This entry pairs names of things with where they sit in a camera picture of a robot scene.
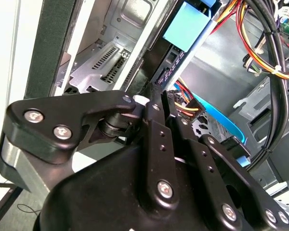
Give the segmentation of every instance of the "mounting hole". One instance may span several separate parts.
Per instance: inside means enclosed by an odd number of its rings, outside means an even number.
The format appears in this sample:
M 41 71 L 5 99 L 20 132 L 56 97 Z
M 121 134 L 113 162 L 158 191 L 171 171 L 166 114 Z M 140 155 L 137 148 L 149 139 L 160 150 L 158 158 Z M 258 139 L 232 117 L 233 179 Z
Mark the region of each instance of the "mounting hole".
M 213 173 L 214 172 L 214 169 L 211 167 L 211 166 L 208 166 L 208 170 Z
M 160 147 L 159 147 L 159 149 L 161 150 L 161 151 L 166 151 L 166 148 L 165 148 L 165 146 L 164 145 L 161 145 Z
M 157 106 L 157 104 L 152 105 L 152 107 L 153 107 L 155 110 L 157 110 L 157 111 L 160 110 L 160 108 Z

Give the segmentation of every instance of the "yellow wire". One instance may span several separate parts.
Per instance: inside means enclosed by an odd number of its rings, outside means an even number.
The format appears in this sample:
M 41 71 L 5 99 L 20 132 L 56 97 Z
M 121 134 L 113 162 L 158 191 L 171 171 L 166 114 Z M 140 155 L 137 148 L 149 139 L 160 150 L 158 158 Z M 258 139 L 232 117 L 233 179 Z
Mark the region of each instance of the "yellow wire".
M 241 14 L 240 14 L 240 21 L 241 21 L 241 22 L 242 22 L 242 19 L 243 19 L 243 16 L 244 16 L 244 8 L 242 8 L 242 9 L 243 9 L 243 10 L 241 11 Z M 255 53 L 255 51 L 253 50 L 253 48 L 251 47 L 250 41 L 249 41 L 248 36 L 247 36 L 247 34 L 246 34 L 246 31 L 245 31 L 245 28 L 244 28 L 243 23 L 242 23 L 242 35 L 243 35 L 244 39 L 246 40 L 247 44 L 249 45 L 250 49 L 254 52 L 254 53 L 249 53 L 250 56 L 251 56 L 254 60 L 257 60 L 259 63 L 261 63 L 262 68 L 264 68 L 265 70 L 267 70 L 267 71 L 269 71 L 269 72 L 274 72 L 275 69 L 274 69 L 273 67 L 271 67 L 271 66 L 268 66 L 266 63 L 264 63 L 263 59 L 260 58 L 260 57 Z M 281 77 L 281 78 L 287 78 L 287 79 L 289 79 L 289 75 L 285 75 L 285 74 L 283 74 L 283 73 L 281 73 L 281 72 L 277 72 L 276 75 L 277 75 L 278 77 Z
M 231 11 L 232 7 L 235 5 L 237 1 L 234 0 L 226 9 L 225 11 L 219 16 L 217 19 L 217 23 L 219 23 L 221 20 L 223 20 Z
M 188 107 L 184 107 L 184 106 L 178 104 L 177 102 L 174 102 L 174 103 L 175 103 L 175 105 L 176 105 L 177 107 L 179 107 L 179 108 L 181 108 L 181 109 L 183 109 L 183 110 L 186 110 L 186 111 L 191 111 L 191 112 L 199 111 L 198 108 L 188 108 Z
M 181 81 L 181 83 L 183 83 L 183 85 L 184 85 L 186 88 L 188 88 L 187 84 L 185 83 L 185 81 L 184 81 L 181 77 L 179 77 L 179 80 Z

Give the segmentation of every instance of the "screw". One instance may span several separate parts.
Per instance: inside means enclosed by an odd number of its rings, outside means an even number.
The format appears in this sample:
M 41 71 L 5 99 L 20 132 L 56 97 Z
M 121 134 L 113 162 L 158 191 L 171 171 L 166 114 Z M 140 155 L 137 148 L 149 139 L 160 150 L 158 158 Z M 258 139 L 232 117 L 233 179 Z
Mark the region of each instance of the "screw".
M 236 213 L 230 205 L 223 204 L 222 209 L 229 220 L 236 221 Z
M 160 181 L 158 183 L 158 192 L 164 197 L 164 198 L 171 198 L 172 197 L 172 188 L 171 186 L 164 182 Z
M 182 118 L 181 121 L 182 121 L 182 123 L 183 123 L 184 125 L 188 125 L 188 122 L 187 122 L 186 119 Z
M 208 141 L 209 141 L 211 144 L 214 144 L 214 143 L 215 143 L 214 139 L 211 138 L 211 137 L 208 137 Z
M 284 222 L 284 223 L 286 223 L 286 224 L 289 224 L 289 220 L 288 220 L 288 218 L 286 217 L 286 215 L 284 214 L 284 213 L 282 213 L 282 212 L 278 212 L 278 215 L 279 215 L 279 217 L 280 217 L 280 219 Z
M 131 99 L 126 95 L 122 97 L 124 101 L 131 103 Z
M 156 104 L 152 105 L 152 107 L 153 107 L 155 110 L 157 110 L 157 111 L 160 110 L 160 108 L 159 108 Z
M 54 135 L 61 140 L 67 140 L 72 137 L 72 131 L 67 127 L 57 126 L 53 130 Z
M 38 111 L 27 111 L 24 114 L 24 117 L 27 121 L 31 122 L 31 123 L 39 123 L 44 119 L 44 116 L 42 115 L 41 112 Z
M 270 210 L 266 210 L 265 214 L 271 222 L 276 223 L 276 218 L 274 217 L 273 213 Z

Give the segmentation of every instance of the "robotic arm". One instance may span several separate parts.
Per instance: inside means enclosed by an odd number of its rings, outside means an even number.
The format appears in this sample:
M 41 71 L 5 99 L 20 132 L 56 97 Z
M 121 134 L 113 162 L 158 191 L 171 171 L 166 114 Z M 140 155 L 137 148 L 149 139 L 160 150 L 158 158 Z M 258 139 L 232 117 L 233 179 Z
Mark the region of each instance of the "robotic arm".
M 36 230 L 289 231 L 224 145 L 198 139 L 169 95 L 151 94 L 145 106 L 113 90 L 8 107 L 0 172 L 46 198 Z M 75 151 L 117 137 L 124 148 L 72 171 Z

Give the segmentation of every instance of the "black metal bracket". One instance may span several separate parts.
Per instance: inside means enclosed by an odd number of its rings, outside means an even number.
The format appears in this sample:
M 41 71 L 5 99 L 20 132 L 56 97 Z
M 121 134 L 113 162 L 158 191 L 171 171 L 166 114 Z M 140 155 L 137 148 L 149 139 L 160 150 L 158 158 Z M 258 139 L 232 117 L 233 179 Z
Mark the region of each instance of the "black metal bracket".
M 203 135 L 200 140 L 211 154 L 226 169 L 223 180 L 230 185 L 229 192 L 236 201 L 236 207 L 255 230 L 289 230 L 289 216 L 269 196 L 258 182 L 230 155 L 226 148 L 210 135 Z
M 131 97 L 115 90 L 17 101 L 7 108 L 3 133 L 21 150 L 46 162 L 61 164 L 76 149 L 94 144 L 91 136 L 106 115 L 130 113 L 135 107 Z M 26 120 L 24 114 L 28 111 L 41 113 L 43 120 Z M 69 129 L 71 137 L 56 137 L 54 129 L 59 126 Z
M 160 94 L 146 104 L 143 121 L 143 178 L 140 203 L 149 215 L 167 217 L 179 204 L 171 131 Z
M 139 166 L 136 195 L 134 176 L 122 180 L 128 189 L 123 194 L 117 193 L 135 197 L 131 199 L 132 207 L 137 210 L 142 207 L 140 214 L 144 211 L 150 219 L 169 220 L 173 214 L 177 216 L 178 210 L 184 211 L 179 202 L 179 194 L 183 193 L 193 198 L 190 201 L 193 207 L 186 206 L 189 212 L 201 208 L 201 222 L 196 222 L 199 227 L 205 223 L 208 230 L 214 231 L 289 230 L 289 216 L 222 144 L 208 135 L 198 140 L 189 122 L 177 114 L 172 98 L 165 92 L 161 95 L 152 90 L 150 93 L 150 102 L 145 107 L 121 91 L 15 102 L 7 108 L 3 135 L 22 151 L 44 162 L 58 164 L 56 166 L 63 166 L 60 164 L 69 160 L 75 150 L 126 136 L 135 143 L 134 147 L 131 145 L 126 149 L 129 154 L 124 157 L 125 150 L 122 149 L 113 158 L 104 159 L 100 168 L 124 168 L 114 164 L 122 164 L 122 160 Z M 28 111 L 38 112 L 42 119 L 30 121 L 25 116 Z M 58 126 L 68 128 L 70 136 L 59 138 L 54 132 Z M 178 161 L 186 163 L 184 168 L 177 164 Z M 97 177 L 100 172 L 97 174 L 93 168 L 76 173 L 57 186 L 75 185 L 82 176 L 88 176 L 86 172 L 90 177 L 93 173 Z M 126 168 L 121 172 L 135 171 L 134 167 Z M 182 182 L 187 185 L 186 181 L 190 186 L 183 189 Z M 109 185 L 104 183 L 96 182 L 94 187 L 109 190 Z M 88 191 L 91 192 L 89 189 L 84 187 L 79 191 L 87 196 Z M 139 203 L 138 207 L 134 206 L 135 201 Z

